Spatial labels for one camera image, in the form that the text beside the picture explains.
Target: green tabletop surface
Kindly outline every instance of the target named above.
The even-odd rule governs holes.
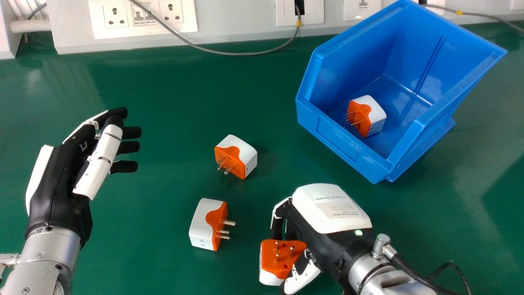
[[[126,106],[126,124],[143,136],[139,153],[119,159],[140,168],[108,176],[91,203],[94,228],[73,294],[278,294],[258,282],[259,245],[273,206],[310,183],[339,185],[420,273],[452,259],[473,294],[524,294],[524,37],[502,24],[466,28],[508,55],[459,106],[447,135],[397,181],[376,185],[297,123],[311,53],[332,36],[256,57],[187,46],[58,56],[50,34],[29,34],[16,59],[0,61],[0,252],[24,245],[25,191],[41,146]],[[213,148],[228,134],[258,151],[245,181],[217,171]],[[236,221],[218,252],[189,241],[204,197],[226,201]],[[465,293],[452,270],[436,282]],[[329,275],[301,292],[340,293]]]

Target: electrical socket panel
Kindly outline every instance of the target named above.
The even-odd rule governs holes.
[[[150,14],[181,33],[198,31],[194,0],[88,0],[95,39],[169,34]]]
[[[303,25],[324,23],[324,0],[275,0],[278,27],[297,25],[295,2],[304,8],[300,14]]]
[[[511,10],[521,10],[524,9],[524,0],[511,0],[509,6]]]
[[[418,0],[411,0],[415,3],[418,3],[419,1]],[[431,4],[431,5],[438,5],[438,6],[442,6],[442,7],[445,7],[446,6],[446,0],[427,0],[428,4]],[[428,10],[438,14],[438,15],[444,15],[444,12],[442,9],[437,9],[437,8],[428,8]]]
[[[362,20],[381,9],[381,0],[344,0],[344,21]]]

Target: adapter in blue bin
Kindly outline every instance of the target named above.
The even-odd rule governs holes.
[[[370,182],[396,180],[455,125],[451,115],[502,48],[408,0],[319,46],[297,94],[299,123]],[[372,96],[383,129],[347,125],[349,101]]]

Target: metal knob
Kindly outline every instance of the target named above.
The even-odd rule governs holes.
[[[371,256],[377,260],[381,260],[384,256],[383,248],[385,245],[388,245],[391,242],[391,239],[385,234],[378,234],[375,244],[373,245],[373,251]]]

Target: robotic hand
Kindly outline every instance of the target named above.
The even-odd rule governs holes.
[[[260,247],[259,280],[280,286],[281,294],[296,293],[324,272],[346,295],[457,295],[431,282],[447,266],[455,267],[471,294],[452,261],[428,278],[417,275],[388,236],[375,238],[369,217],[337,185],[305,185],[277,204],[271,238]]]
[[[78,252],[93,227],[89,201],[108,174],[138,169],[134,161],[114,162],[140,149],[137,141],[122,141],[141,136],[139,127],[124,127],[126,117],[126,108],[107,110],[80,124],[61,145],[42,147],[27,187],[24,249],[0,254],[0,280],[13,267],[0,294],[71,294]]]

